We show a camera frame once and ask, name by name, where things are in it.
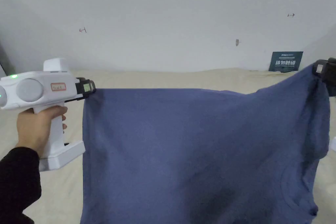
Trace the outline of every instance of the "beige bedsheet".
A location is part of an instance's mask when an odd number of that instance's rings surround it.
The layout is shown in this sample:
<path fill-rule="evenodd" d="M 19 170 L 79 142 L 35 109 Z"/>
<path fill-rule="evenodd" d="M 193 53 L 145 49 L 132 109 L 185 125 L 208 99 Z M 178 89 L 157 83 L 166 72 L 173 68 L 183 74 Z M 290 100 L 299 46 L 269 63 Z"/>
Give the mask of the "beige bedsheet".
<path fill-rule="evenodd" d="M 75 76 L 94 80 L 98 88 L 204 88 L 252 93 L 288 78 L 294 73 L 248 71 L 240 69 L 212 70 L 194 73 L 101 72 L 73 71 Z M 331 98 L 330 136 L 334 129 L 335 103 Z M 82 139 L 83 101 L 67 103 L 67 142 Z M 17 111 L 0 111 L 0 158 L 17 142 Z M 35 223 L 79 223 L 83 206 L 82 157 L 62 169 L 42 172 L 42 197 L 24 213 Z M 336 220 L 336 152 L 330 150 L 321 160 L 314 186 L 314 197 L 320 210 L 313 223 Z"/>

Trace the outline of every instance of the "hand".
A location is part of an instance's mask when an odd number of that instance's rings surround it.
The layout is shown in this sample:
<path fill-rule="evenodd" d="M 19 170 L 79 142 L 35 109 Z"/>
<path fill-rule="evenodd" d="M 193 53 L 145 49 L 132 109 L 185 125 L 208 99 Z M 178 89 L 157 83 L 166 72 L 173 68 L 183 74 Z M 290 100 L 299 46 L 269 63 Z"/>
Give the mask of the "hand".
<path fill-rule="evenodd" d="M 19 142 L 16 147 L 33 149 L 41 157 L 50 135 L 52 119 L 61 115 L 64 121 L 67 111 L 67 107 L 54 106 L 38 114 L 34 114 L 32 108 L 19 113 L 16 122 Z"/>

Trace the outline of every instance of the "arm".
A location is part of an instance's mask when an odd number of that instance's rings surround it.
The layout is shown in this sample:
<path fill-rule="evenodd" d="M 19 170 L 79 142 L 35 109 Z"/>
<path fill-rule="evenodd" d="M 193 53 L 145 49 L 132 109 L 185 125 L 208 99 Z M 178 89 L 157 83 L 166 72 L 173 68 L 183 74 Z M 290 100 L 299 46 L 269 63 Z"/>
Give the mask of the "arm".
<path fill-rule="evenodd" d="M 62 115 L 65 120 L 66 111 L 66 107 L 56 106 L 38 114 L 32 109 L 19 113 L 19 141 L 0 161 L 0 222 L 33 223 L 22 212 L 41 197 L 39 158 L 49 138 L 52 119 Z"/>
<path fill-rule="evenodd" d="M 25 147 L 14 148 L 0 161 L 0 220 L 33 223 L 22 212 L 40 197 L 37 152 Z"/>

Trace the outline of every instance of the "blue cloth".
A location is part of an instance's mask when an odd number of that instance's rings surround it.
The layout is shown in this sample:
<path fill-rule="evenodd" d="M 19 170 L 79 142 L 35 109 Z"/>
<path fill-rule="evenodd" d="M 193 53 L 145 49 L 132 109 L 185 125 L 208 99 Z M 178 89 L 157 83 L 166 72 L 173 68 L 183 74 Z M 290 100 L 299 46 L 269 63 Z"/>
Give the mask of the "blue cloth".
<path fill-rule="evenodd" d="M 308 67 L 253 94 L 98 89 L 83 113 L 81 224 L 306 224 L 328 151 Z"/>

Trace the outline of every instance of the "dark sign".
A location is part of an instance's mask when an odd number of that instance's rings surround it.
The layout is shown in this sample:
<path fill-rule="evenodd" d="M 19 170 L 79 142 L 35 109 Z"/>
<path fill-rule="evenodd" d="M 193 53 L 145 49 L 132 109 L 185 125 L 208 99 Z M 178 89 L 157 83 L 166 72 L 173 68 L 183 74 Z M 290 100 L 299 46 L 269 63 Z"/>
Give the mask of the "dark sign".
<path fill-rule="evenodd" d="M 291 72 L 299 70 L 303 52 L 273 52 L 269 71 Z"/>

